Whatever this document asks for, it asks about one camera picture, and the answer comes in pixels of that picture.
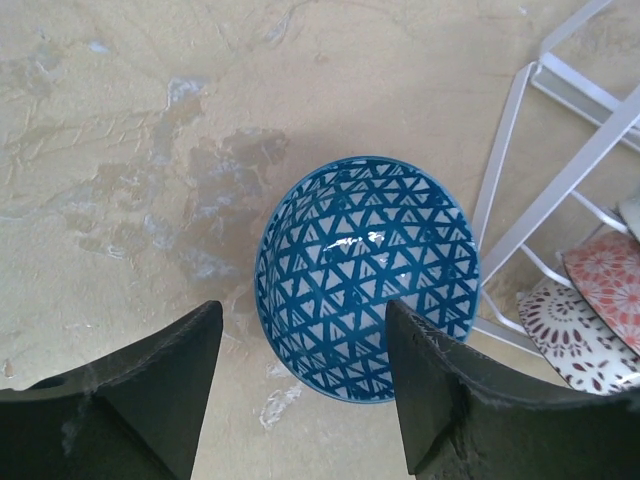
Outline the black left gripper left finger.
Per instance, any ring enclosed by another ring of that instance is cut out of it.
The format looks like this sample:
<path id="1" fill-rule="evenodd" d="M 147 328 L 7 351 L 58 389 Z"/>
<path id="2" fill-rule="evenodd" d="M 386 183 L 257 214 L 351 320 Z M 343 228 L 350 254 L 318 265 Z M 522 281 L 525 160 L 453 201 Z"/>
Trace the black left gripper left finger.
<path id="1" fill-rule="evenodd" d="M 222 305 L 207 301 L 102 358 L 2 390 L 2 478 L 191 478 L 222 333 Z"/>

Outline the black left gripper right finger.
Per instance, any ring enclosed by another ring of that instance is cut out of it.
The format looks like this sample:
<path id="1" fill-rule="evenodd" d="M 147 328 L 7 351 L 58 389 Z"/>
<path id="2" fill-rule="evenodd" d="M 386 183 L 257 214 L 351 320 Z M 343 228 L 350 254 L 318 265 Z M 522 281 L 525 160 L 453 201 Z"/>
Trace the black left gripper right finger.
<path id="1" fill-rule="evenodd" d="M 407 469 L 417 479 L 636 479 L 639 390 L 598 396 L 530 377 L 401 301 L 386 339 Z"/>

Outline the white bowl maroon pattern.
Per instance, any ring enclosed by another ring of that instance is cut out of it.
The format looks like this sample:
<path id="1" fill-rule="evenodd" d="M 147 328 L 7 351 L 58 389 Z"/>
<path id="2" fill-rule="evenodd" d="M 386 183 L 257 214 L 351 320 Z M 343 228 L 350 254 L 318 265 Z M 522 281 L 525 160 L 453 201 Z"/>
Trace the white bowl maroon pattern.
<path id="1" fill-rule="evenodd" d="M 521 324 L 573 389 L 611 395 L 639 385 L 639 357 L 576 290 L 551 279 L 518 301 Z"/>

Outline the orange floral pattern bowl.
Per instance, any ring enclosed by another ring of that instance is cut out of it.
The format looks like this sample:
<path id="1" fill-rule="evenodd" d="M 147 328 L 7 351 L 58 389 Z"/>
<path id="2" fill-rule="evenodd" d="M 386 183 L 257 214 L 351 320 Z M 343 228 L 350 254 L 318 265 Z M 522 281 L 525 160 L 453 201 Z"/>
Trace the orange floral pattern bowl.
<path id="1" fill-rule="evenodd" d="M 574 287 L 604 323 L 639 351 L 639 243 L 618 231 L 594 237 L 563 255 Z"/>

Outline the blue triangle pattern bowl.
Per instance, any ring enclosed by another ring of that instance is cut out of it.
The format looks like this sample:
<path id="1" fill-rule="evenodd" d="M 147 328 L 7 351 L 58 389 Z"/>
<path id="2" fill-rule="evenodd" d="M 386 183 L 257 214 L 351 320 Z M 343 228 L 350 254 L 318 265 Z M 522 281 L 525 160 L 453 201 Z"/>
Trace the blue triangle pattern bowl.
<path id="1" fill-rule="evenodd" d="M 385 336 L 399 300 L 465 341 L 480 300 L 480 264 L 454 197 L 419 168 L 387 157 L 331 162 L 300 180 L 269 219 L 254 285 L 263 332 L 303 384 L 351 403 L 394 397 Z"/>

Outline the white bowl green pattern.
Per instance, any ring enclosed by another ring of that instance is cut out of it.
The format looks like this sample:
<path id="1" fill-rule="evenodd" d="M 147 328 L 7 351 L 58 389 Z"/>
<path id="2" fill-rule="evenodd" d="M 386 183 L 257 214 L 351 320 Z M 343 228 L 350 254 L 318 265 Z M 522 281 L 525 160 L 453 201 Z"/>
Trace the white bowl green pattern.
<path id="1" fill-rule="evenodd" d="M 620 200 L 617 203 L 617 213 L 624 224 L 638 242 L 640 242 L 640 194 L 635 191 L 633 194 Z"/>

